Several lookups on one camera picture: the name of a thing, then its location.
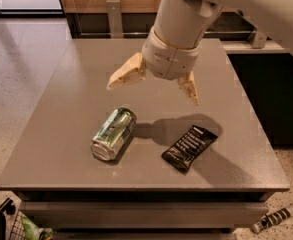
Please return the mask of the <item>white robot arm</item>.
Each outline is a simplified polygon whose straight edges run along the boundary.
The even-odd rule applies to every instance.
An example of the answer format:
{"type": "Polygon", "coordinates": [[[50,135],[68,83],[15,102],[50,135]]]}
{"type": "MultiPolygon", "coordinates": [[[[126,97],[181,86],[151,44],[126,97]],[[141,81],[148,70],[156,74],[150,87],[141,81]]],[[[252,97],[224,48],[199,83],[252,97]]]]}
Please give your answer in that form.
{"type": "Polygon", "coordinates": [[[194,67],[200,41],[225,8],[242,12],[293,55],[293,0],[161,0],[142,50],[110,76],[107,88],[139,82],[151,72],[158,78],[176,80],[197,100],[194,67]]]}

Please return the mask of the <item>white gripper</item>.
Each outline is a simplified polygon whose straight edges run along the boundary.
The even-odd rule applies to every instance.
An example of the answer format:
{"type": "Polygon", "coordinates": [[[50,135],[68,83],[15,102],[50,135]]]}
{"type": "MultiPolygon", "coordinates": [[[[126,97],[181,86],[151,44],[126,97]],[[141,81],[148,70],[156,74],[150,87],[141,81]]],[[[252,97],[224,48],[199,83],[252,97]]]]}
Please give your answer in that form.
{"type": "Polygon", "coordinates": [[[199,98],[193,67],[199,54],[199,47],[194,49],[179,49],[161,41],[154,28],[143,44],[142,54],[136,53],[130,57],[109,78],[107,89],[134,84],[146,78],[146,68],[158,78],[166,80],[178,79],[178,85],[187,97],[198,106],[199,98]]]}

